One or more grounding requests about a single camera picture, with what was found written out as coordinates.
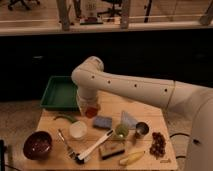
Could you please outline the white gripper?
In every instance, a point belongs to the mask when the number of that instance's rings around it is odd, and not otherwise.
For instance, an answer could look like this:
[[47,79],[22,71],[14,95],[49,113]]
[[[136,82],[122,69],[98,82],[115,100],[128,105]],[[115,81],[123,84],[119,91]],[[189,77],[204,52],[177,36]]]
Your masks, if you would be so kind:
[[100,110],[100,105],[98,103],[98,95],[96,90],[78,88],[76,100],[82,115],[85,115],[86,109],[88,107],[96,107],[98,111]]

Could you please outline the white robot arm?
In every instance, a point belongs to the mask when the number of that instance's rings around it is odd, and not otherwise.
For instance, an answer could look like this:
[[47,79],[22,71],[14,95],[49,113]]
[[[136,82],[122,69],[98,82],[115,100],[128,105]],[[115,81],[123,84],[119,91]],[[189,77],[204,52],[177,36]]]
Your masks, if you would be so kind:
[[98,101],[97,91],[133,99],[193,118],[184,171],[213,171],[213,88],[173,80],[106,73],[102,60],[87,58],[71,74],[77,104],[85,115]]

